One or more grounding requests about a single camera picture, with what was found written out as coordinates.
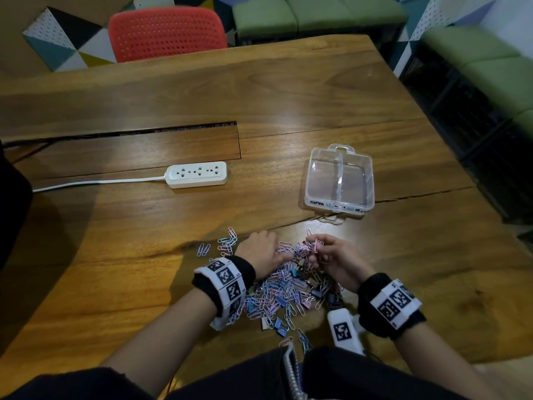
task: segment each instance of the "red chair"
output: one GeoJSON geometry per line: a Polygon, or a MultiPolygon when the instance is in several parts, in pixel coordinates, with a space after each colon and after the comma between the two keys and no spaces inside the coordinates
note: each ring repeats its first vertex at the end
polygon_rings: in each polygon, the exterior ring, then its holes
{"type": "Polygon", "coordinates": [[[118,63],[228,47],[218,15],[198,7],[119,12],[109,20],[118,63]]]}

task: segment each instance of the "forearm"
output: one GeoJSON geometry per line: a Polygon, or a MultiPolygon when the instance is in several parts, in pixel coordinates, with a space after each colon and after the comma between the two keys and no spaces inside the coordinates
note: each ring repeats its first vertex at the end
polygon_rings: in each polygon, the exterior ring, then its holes
{"type": "Polygon", "coordinates": [[[497,398],[477,371],[426,323],[406,330],[394,344],[413,375],[466,398],[497,398]]]}
{"type": "Polygon", "coordinates": [[[217,314],[213,301],[194,288],[111,355],[101,366],[124,373],[157,397],[217,314]]]}

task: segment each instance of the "wooden table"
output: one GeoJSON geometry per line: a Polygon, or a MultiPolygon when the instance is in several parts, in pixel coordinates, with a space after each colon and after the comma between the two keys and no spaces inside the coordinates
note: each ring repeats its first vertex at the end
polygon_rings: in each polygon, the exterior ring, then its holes
{"type": "MultiPolygon", "coordinates": [[[[224,160],[224,186],[112,184],[37,194],[0,274],[0,395],[41,373],[96,366],[190,289],[200,242],[233,227],[306,229],[354,242],[424,302],[431,325],[471,362],[533,351],[529,256],[365,36],[325,36],[5,82],[4,141],[85,135],[11,149],[35,187],[163,174],[224,160]],[[214,124],[179,132],[91,134],[214,124]],[[310,151],[353,146],[374,161],[376,207],[340,226],[303,205],[310,151]]],[[[323,309],[298,317],[331,343],[323,309]]],[[[386,340],[365,339],[403,367],[386,340]]],[[[241,319],[206,331],[177,385],[269,350],[279,337],[241,319]]]]}

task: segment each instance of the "green cushion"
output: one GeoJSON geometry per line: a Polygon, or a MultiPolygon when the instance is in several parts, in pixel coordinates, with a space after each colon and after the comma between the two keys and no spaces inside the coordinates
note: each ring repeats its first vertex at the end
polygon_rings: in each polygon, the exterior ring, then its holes
{"type": "Polygon", "coordinates": [[[298,31],[315,31],[355,26],[355,20],[339,0],[287,0],[298,31]]]}
{"type": "Polygon", "coordinates": [[[474,62],[461,72],[510,117],[533,109],[533,61],[527,57],[474,62]]]}
{"type": "Polygon", "coordinates": [[[340,0],[357,26],[405,24],[409,13],[395,0],[340,0]]]}
{"type": "Polygon", "coordinates": [[[522,112],[514,121],[522,128],[524,134],[533,140],[533,110],[522,112]]]}
{"type": "Polygon", "coordinates": [[[452,65],[520,56],[515,49],[479,26],[433,27],[422,41],[452,65]]]}
{"type": "Polygon", "coordinates": [[[250,0],[233,6],[239,38],[294,34],[298,24],[285,0],[250,0]]]}

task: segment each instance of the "white cable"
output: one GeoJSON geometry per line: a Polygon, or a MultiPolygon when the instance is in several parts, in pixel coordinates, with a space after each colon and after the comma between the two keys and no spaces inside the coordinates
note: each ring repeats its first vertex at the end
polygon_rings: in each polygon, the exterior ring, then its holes
{"type": "Polygon", "coordinates": [[[51,191],[52,189],[66,188],[66,187],[76,187],[80,185],[94,185],[94,184],[118,184],[122,182],[145,182],[145,181],[164,181],[165,176],[160,177],[150,177],[150,178],[130,178],[126,180],[101,180],[101,181],[78,181],[78,182],[69,182],[68,184],[54,185],[53,187],[39,188],[34,189],[33,192],[51,191]]]}

